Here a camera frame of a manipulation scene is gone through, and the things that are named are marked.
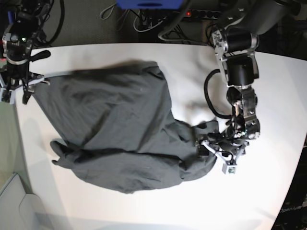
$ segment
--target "blue box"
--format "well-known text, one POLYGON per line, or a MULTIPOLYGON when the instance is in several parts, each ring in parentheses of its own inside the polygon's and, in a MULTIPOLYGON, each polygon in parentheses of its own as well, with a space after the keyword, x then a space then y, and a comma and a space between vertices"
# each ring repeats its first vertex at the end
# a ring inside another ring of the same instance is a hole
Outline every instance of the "blue box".
POLYGON ((122 9, 178 9, 183 0, 117 0, 122 9))

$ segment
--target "gray shirt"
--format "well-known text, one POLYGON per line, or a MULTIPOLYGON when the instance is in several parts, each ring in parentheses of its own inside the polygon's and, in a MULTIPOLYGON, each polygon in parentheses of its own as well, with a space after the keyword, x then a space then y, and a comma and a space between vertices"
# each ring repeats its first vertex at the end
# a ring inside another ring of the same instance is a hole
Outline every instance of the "gray shirt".
POLYGON ((55 165, 88 183, 123 193, 167 188, 205 176, 216 157, 200 157, 195 133, 218 132, 177 121, 155 62, 78 71, 39 84, 35 99, 66 142, 51 142, 55 165))

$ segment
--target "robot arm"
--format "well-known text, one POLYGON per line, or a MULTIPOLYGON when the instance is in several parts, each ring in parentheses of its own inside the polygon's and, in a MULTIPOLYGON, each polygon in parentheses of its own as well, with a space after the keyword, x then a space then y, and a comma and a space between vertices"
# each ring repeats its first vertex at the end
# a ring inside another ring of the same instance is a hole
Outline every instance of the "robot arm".
POLYGON ((31 51, 51 7, 50 0, 23 0, 15 21, 4 32, 3 56, 7 64, 0 70, 0 101, 13 104, 16 90, 23 89, 23 103, 27 104, 35 85, 46 82, 43 75, 29 72, 29 62, 50 56, 47 50, 34 56, 31 51))
POLYGON ((257 0, 249 7, 248 1, 239 0, 232 10, 222 15, 214 28, 212 36, 219 70, 212 72, 206 82, 213 74, 221 73, 228 86, 227 100, 233 112, 222 117, 230 119, 229 127, 223 133, 211 136, 213 141, 203 139, 202 144, 214 154, 228 153, 218 154, 224 160, 223 172, 226 174, 236 172, 236 161, 245 153, 248 141, 260 135, 257 96, 252 88, 254 80, 259 78, 255 59, 258 35, 270 30, 287 15, 293 3, 292 0, 257 0), (225 158, 228 155, 232 156, 229 161, 225 158))

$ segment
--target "power strip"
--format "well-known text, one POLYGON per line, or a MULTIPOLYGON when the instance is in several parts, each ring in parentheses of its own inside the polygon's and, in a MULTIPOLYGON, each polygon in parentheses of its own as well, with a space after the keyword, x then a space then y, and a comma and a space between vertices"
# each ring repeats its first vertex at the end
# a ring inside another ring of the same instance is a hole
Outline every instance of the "power strip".
POLYGON ((211 20, 217 20, 221 16, 221 12, 219 11, 201 11, 201 10, 188 10, 185 15, 185 19, 191 18, 191 19, 198 19, 198 20, 204 20, 204 19, 211 19, 211 20))

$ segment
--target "white tabletop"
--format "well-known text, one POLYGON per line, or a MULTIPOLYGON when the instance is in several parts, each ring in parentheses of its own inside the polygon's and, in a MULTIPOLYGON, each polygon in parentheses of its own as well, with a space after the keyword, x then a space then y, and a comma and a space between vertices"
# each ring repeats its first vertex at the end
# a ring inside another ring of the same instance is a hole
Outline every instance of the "white tabletop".
MULTIPOLYGON (((52 56, 31 64, 32 72, 54 76, 124 62, 156 61, 167 79, 176 119, 196 125, 214 117, 203 94, 206 76, 217 68, 214 51, 208 47, 106 44, 49 50, 52 56)), ((247 154, 238 161, 237 173, 224 175, 218 160, 199 180, 132 195, 87 184, 72 171, 54 166, 51 160, 57 160, 57 156, 49 143, 60 136, 34 98, 25 106, 19 92, 17 111, 31 185, 55 229, 270 230, 306 136, 307 65, 305 61, 262 53, 256 58, 260 79, 253 86, 259 101, 261 137, 251 142, 247 154)), ((229 113, 221 78, 214 77, 209 87, 214 106, 229 113)))

